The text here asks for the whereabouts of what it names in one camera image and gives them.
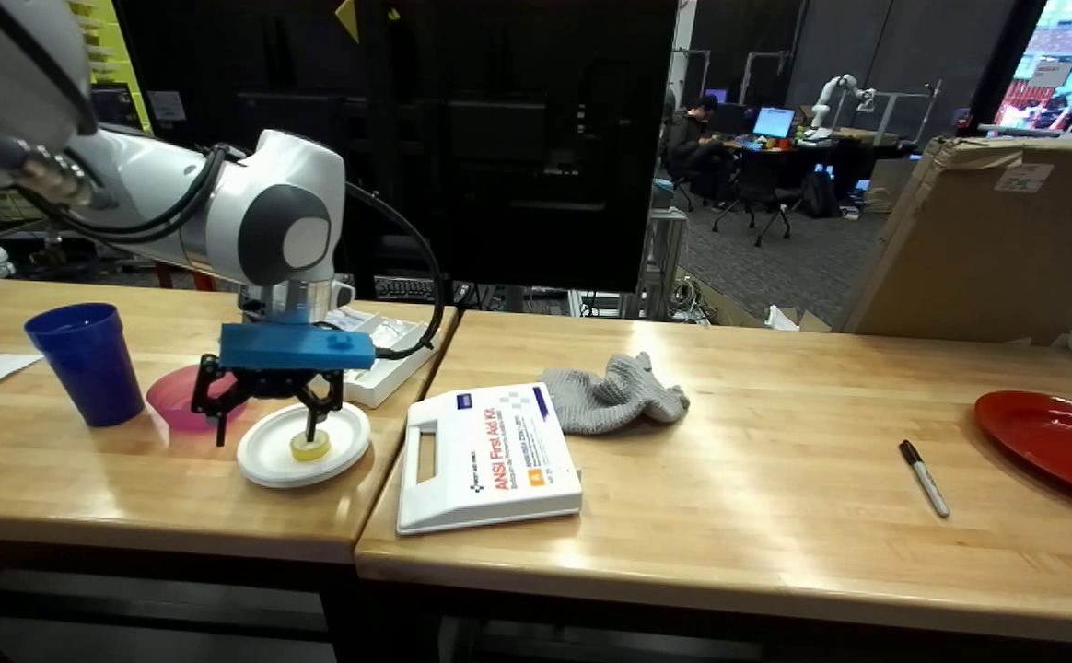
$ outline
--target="wooden table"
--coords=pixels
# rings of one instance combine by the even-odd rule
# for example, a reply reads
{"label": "wooden table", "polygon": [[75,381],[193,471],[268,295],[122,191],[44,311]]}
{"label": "wooden table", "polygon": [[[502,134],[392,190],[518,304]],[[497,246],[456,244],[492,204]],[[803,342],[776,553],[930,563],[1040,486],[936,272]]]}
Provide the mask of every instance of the wooden table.
{"label": "wooden table", "polygon": [[[573,521],[397,538],[397,471],[357,575],[506,598],[1072,641],[1072,495],[974,424],[982,391],[1072,400],[1066,349],[464,315],[432,393],[600,374],[648,349],[694,409],[571,440]],[[898,440],[932,463],[936,521]]]}
{"label": "wooden table", "polygon": [[[200,365],[200,353],[217,353],[220,325],[239,321],[236,295],[2,282],[0,349],[33,349],[23,325],[66,304],[122,311],[144,391],[174,369]],[[426,306],[357,304],[357,311],[426,321]],[[260,413],[289,402],[247,402],[227,424],[227,446],[214,446],[214,434],[165,440],[155,413],[122,429],[86,429],[48,360],[38,360],[0,384],[0,563],[103,570],[158,560],[158,575],[183,575],[193,560],[203,570],[239,560],[255,585],[289,584],[284,570],[306,567],[301,585],[316,589],[351,570],[406,409],[432,374],[436,360],[370,409],[372,449],[345,477],[278,495],[239,477],[236,446]]]}

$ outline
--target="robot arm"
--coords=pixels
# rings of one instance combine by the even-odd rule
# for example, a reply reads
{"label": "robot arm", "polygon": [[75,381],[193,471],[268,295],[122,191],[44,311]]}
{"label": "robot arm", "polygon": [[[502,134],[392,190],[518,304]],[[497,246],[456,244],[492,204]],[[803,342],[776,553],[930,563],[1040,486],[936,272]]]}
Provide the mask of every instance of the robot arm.
{"label": "robot arm", "polygon": [[300,400],[313,440],[343,404],[343,369],[375,360],[365,337],[313,325],[330,311],[343,160],[289,134],[260,134],[255,154],[200,154],[98,129],[81,61],[63,0],[0,0],[0,190],[33,191],[81,236],[239,285],[247,321],[203,357],[195,409],[225,424],[242,400]]}

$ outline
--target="black monitor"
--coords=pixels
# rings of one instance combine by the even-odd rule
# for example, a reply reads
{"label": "black monitor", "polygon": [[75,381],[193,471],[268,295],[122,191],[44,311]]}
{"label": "black monitor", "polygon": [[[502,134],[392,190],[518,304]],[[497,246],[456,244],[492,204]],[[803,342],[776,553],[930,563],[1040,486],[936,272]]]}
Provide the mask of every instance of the black monitor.
{"label": "black monitor", "polygon": [[162,138],[242,145],[292,112],[452,282],[639,285],[673,0],[360,0],[360,41],[330,0],[117,3],[141,87],[183,98]]}
{"label": "black monitor", "polygon": [[771,138],[771,142],[790,142],[793,122],[794,122],[793,107],[758,107],[751,134]]}

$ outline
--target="pink object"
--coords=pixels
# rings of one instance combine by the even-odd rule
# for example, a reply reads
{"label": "pink object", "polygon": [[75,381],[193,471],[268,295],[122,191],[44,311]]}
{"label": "pink object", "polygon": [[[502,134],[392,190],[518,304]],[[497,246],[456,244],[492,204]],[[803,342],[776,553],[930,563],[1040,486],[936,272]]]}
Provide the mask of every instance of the pink object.
{"label": "pink object", "polygon": [[[169,424],[169,432],[214,432],[210,418],[193,413],[195,375],[200,375],[200,365],[189,365],[189,369],[177,369],[177,374],[162,375],[147,391],[147,402]],[[225,381],[210,384],[210,393],[225,393],[231,384],[236,381],[225,375]]]}

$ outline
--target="white plate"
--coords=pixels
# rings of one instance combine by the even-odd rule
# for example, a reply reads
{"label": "white plate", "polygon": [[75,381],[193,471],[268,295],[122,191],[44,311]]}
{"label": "white plate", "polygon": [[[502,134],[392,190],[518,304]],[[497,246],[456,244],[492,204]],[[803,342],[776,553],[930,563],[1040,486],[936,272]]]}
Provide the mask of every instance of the white plate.
{"label": "white plate", "polygon": [[306,404],[289,404],[259,422],[236,449],[247,484],[265,492],[301,492],[343,477],[372,446],[372,424],[357,404],[329,413],[316,429],[329,432],[329,455],[322,462],[296,462],[292,440],[306,432]]}

